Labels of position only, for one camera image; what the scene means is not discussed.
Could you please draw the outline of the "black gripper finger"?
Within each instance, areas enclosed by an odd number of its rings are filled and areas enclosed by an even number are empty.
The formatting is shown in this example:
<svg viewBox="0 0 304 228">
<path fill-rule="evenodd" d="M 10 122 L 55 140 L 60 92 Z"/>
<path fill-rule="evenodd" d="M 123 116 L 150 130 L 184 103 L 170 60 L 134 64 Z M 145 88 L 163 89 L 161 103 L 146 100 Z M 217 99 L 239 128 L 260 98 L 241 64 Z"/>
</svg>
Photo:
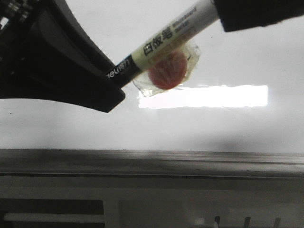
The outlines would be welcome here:
<svg viewBox="0 0 304 228">
<path fill-rule="evenodd" d="M 3 0 L 1 99 L 40 99 L 107 113 L 125 99 L 106 77 L 114 64 L 64 0 Z"/>
<path fill-rule="evenodd" d="M 225 32 L 266 27 L 304 15 L 303 0 L 215 0 Z"/>
</svg>

